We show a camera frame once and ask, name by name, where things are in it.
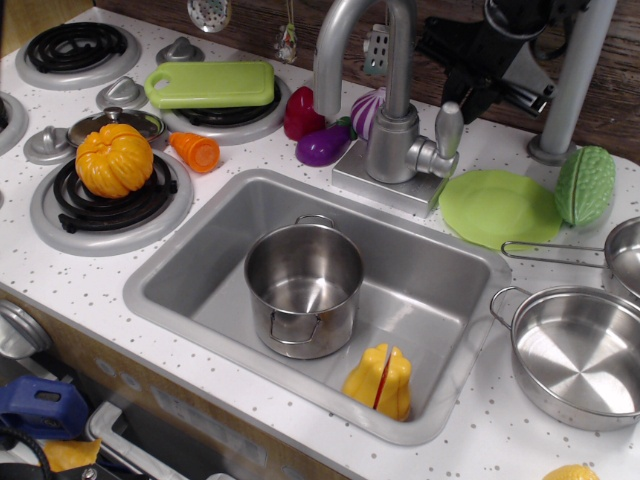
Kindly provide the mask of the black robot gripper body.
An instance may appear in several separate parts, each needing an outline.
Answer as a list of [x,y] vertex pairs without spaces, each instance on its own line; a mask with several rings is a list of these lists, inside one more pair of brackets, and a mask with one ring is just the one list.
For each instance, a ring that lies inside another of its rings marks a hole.
[[521,24],[500,14],[468,23],[429,17],[417,50],[443,66],[446,75],[451,67],[465,67],[472,81],[499,82],[501,102],[537,117],[556,89],[529,47],[543,31],[540,24]]

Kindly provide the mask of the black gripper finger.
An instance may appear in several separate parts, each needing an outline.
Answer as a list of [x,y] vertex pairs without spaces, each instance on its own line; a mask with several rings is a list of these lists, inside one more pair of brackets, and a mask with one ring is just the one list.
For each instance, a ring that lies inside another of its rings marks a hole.
[[461,104],[464,123],[470,124],[483,115],[492,105],[502,100],[501,85],[490,79],[465,82],[466,93]]
[[465,67],[451,67],[443,86],[441,103],[455,102],[462,106],[473,88],[472,76]]

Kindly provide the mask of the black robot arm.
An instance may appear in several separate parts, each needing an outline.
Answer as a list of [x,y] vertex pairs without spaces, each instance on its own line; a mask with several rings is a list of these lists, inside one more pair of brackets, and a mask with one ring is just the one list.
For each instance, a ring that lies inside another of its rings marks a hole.
[[442,101],[469,124],[503,100],[536,117],[556,83],[539,63],[563,55],[587,1],[486,1],[484,19],[425,21],[417,50],[444,67]]

